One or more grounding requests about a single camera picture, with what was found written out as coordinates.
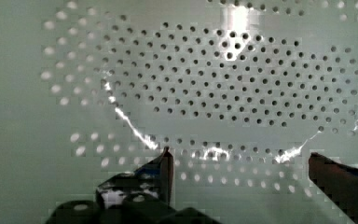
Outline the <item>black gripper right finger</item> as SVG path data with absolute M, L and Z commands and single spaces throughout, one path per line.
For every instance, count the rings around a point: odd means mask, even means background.
M 312 152 L 309 179 L 355 224 L 358 224 L 358 168 Z

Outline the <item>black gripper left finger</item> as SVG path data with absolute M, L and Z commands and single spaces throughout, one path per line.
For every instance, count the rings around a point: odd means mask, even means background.
M 133 172 L 112 176 L 95 190 L 96 203 L 103 209 L 120 205 L 131 194 L 144 193 L 170 203 L 173 182 L 173 155 L 165 147 L 160 155 Z

